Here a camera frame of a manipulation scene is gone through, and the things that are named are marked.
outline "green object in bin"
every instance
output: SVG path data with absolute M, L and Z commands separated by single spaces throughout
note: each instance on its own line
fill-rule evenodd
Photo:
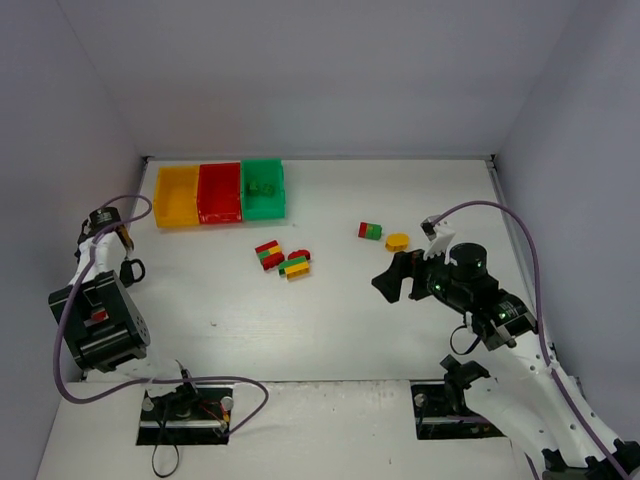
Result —
M 260 189 L 258 188 L 258 182 L 256 182 L 255 180 L 252 181 L 252 182 L 249 182 L 249 195 L 251 195 L 251 196 L 260 195 Z
M 264 191 L 259 195 L 252 193 L 254 184 L 273 188 L 273 194 L 267 196 Z M 284 218 L 286 195 L 284 191 L 284 171 L 279 158 L 242 161 L 242 218 L 244 220 L 266 220 Z
M 276 189 L 273 188 L 273 185 L 270 185 L 268 183 L 265 183 L 262 186 L 262 189 L 260 189 L 260 193 L 262 193 L 262 195 L 264 195 L 265 197 L 273 197 L 273 194 L 276 192 Z

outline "black cable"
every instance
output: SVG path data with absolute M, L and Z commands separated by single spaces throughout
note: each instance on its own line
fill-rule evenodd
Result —
M 460 356 L 464 356 L 464 355 L 469 355 L 471 352 L 473 352 L 476 347 L 480 344 L 480 341 L 482 340 L 480 337 L 476 337 L 476 339 L 473 341 L 473 343 L 469 346 L 469 348 L 467 348 L 464 352 L 460 353 L 456 350 L 456 348 L 453 346 L 453 336 L 456 334 L 456 332 L 458 330 L 462 330 L 462 329 L 466 329 L 466 325 L 460 325 L 458 328 L 456 328 L 453 332 L 451 332 L 451 336 L 449 337 L 449 346 L 451 347 L 451 351 L 453 353 L 455 353 L 456 355 L 460 355 Z
M 151 455 L 151 468 L 153 469 L 153 473 L 155 473 L 156 477 L 158 478 L 169 478 L 171 475 L 176 473 L 176 470 L 178 470 L 178 467 L 180 466 L 180 451 L 178 450 L 178 446 L 176 445 L 176 443 L 171 439 L 169 432 L 166 431 L 168 418 L 169 418 L 169 404 L 165 406 L 162 420 L 158 420 L 158 418 L 156 418 L 156 422 L 158 422 L 158 426 L 160 427 L 160 430 L 158 432 L 158 438 L 156 439 L 156 444 L 153 447 L 153 454 Z M 173 470 L 171 470 L 169 473 L 158 473 L 158 470 L 156 470 L 156 452 L 158 451 L 158 447 L 162 442 L 163 436 L 166 436 L 167 440 L 176 451 L 176 457 L 177 457 L 176 465 L 173 467 Z
M 422 422 L 424 422 L 424 414 L 427 412 L 427 397 L 422 402 L 422 406 L 420 407 L 420 417 L 418 418 L 418 426 L 416 427 L 418 430 L 418 440 L 420 440 L 420 434 L 422 433 Z

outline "lego brick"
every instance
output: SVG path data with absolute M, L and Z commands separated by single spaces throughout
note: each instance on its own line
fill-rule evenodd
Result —
M 304 257 L 307 260 L 311 260 L 311 253 L 309 250 L 296 250 L 295 252 L 291 252 L 287 257 L 287 260 L 293 260 L 294 258 Z
M 273 185 L 269 183 L 263 184 L 262 188 L 260 189 L 260 194 L 264 195 L 265 197 L 273 197 L 275 192 L 276 192 L 276 189 L 274 188 Z
M 272 240 L 269 243 L 256 247 L 256 253 L 264 252 L 265 250 L 269 250 L 271 247 L 276 247 L 277 245 L 278 242 L 276 240 Z
M 400 252 L 409 247 L 409 235 L 406 233 L 392 233 L 387 237 L 386 249 L 390 252 Z
M 284 262 L 284 254 L 282 252 L 274 253 L 262 260 L 262 268 L 266 272 L 267 270 L 277 267 L 282 262 Z
M 358 236 L 360 238 L 365 238 L 366 234 L 367 234 L 367 223 L 360 222 L 360 228 L 358 229 Z
M 382 237 L 382 227 L 380 225 L 373 225 L 373 229 L 371 229 L 371 234 L 368 238 L 371 240 L 380 240 L 380 237 Z
M 380 240 L 380 237 L 382 237 L 382 225 L 360 222 L 358 236 L 369 240 Z
M 301 275 L 306 275 L 309 273 L 311 268 L 309 267 L 309 263 L 305 260 L 302 263 L 297 265 L 292 265 L 285 269 L 285 273 L 287 275 L 287 280 L 291 280 L 292 278 L 299 277 Z
M 279 271 L 280 275 L 284 275 L 285 274 L 285 268 L 291 267 L 293 265 L 298 265 L 300 263 L 306 263 L 306 262 L 307 262 L 307 259 L 304 256 L 290 258 L 286 262 L 282 262 L 280 265 L 278 265 L 278 271 Z
M 249 195 L 252 197 L 260 195 L 260 188 L 258 187 L 258 182 L 256 182 L 255 180 L 247 184 L 247 190 L 249 192 Z

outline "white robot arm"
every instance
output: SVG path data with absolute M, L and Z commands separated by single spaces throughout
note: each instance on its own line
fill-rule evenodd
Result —
M 93 247 L 94 263 L 82 280 L 65 331 L 65 340 L 78 366 L 85 371 L 116 372 L 132 379 L 183 377 L 186 370 L 179 362 L 164 358 L 150 345 L 142 314 L 127 293 L 126 288 L 140 282 L 146 272 L 142 261 L 129 258 L 133 242 L 126 228 L 96 237 L 100 229 L 119 221 L 115 207 L 90 214 L 78 238 L 76 272 L 66 288 L 49 296 L 51 310 L 59 322 L 71 287 L 90 263 Z M 147 394 L 156 398 L 177 388 L 180 387 L 149 384 Z
M 538 320 L 489 275 L 486 250 L 471 243 L 448 250 L 454 235 L 448 225 L 427 219 L 422 226 L 430 239 L 428 249 L 396 253 L 391 267 L 372 280 L 373 286 L 393 303 L 400 298 L 402 280 L 412 278 L 409 298 L 434 296 L 459 312 L 510 372 L 508 378 L 498 378 L 476 361 L 461 364 L 447 356 L 441 365 L 447 371 L 444 387 L 453 410 L 471 410 L 486 418 L 525 451 L 545 480 L 631 478 L 640 468 L 640 446 L 620 440 L 593 412 L 557 358 L 542 350 Z M 514 382 L 526 391 L 531 408 L 505 391 Z

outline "storage bin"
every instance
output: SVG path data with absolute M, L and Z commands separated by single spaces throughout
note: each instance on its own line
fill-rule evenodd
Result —
M 158 170 L 153 213 L 158 228 L 199 225 L 199 165 L 162 167 Z
M 240 163 L 200 165 L 198 216 L 201 224 L 242 221 Z
M 243 160 L 241 198 L 245 220 L 284 218 L 286 195 L 281 160 Z

